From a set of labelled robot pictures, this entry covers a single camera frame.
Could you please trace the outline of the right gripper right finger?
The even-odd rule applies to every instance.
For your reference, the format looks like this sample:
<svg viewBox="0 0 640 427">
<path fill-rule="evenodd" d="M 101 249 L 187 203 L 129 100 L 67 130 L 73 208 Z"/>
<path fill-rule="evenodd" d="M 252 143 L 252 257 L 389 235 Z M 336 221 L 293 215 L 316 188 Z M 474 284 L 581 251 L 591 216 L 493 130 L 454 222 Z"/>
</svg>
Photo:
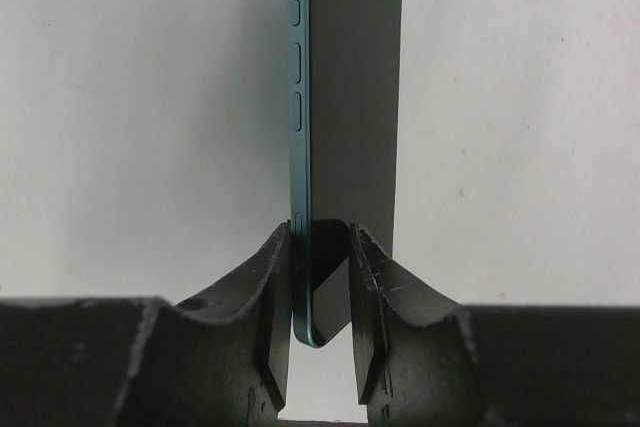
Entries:
<svg viewBox="0 0 640 427">
<path fill-rule="evenodd" d="M 350 228 L 358 397 L 372 426 L 635 426 L 635 307 L 463 305 Z"/>
</svg>

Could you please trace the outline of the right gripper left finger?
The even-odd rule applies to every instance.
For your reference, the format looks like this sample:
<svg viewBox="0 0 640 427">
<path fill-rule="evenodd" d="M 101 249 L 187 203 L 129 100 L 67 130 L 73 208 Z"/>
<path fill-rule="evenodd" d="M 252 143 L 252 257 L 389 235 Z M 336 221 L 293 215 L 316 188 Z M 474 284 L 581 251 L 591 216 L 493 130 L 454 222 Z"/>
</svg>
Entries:
<svg viewBox="0 0 640 427">
<path fill-rule="evenodd" d="M 1 303 L 5 426 L 273 426 L 285 404 L 290 229 L 210 287 Z"/>
</svg>

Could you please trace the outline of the teal blue phone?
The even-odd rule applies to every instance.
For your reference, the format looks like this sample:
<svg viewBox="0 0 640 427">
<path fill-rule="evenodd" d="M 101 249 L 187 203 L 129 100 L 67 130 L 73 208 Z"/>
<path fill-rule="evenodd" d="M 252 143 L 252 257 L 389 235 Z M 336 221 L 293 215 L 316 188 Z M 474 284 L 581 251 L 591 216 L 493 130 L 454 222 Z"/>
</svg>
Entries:
<svg viewBox="0 0 640 427">
<path fill-rule="evenodd" d="M 288 0 L 293 328 L 350 319 L 349 227 L 393 248 L 402 0 Z"/>
</svg>

